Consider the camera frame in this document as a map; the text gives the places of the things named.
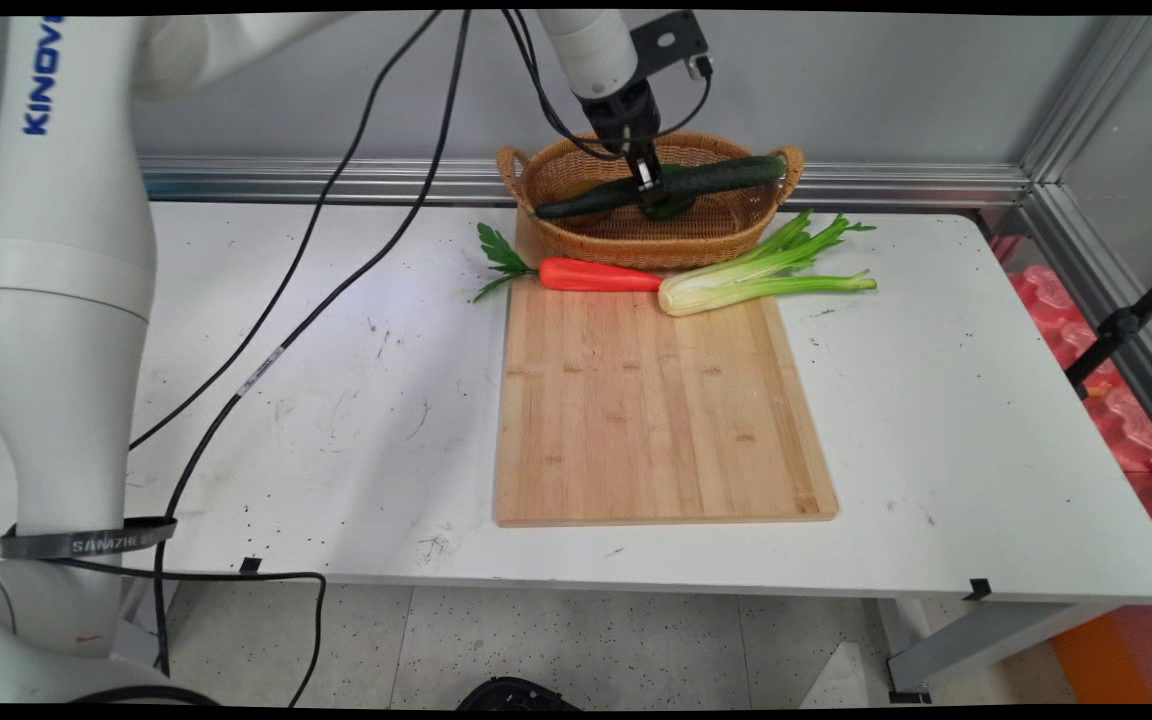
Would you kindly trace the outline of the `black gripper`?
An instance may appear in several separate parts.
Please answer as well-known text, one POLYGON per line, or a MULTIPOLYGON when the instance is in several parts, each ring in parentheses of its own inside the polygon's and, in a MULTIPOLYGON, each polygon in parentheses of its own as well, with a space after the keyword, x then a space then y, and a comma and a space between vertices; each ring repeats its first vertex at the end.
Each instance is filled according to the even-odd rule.
POLYGON ((581 97, 579 105, 602 151, 626 158, 636 191, 664 194, 664 165, 654 145, 660 113, 649 79, 599 99, 581 97))

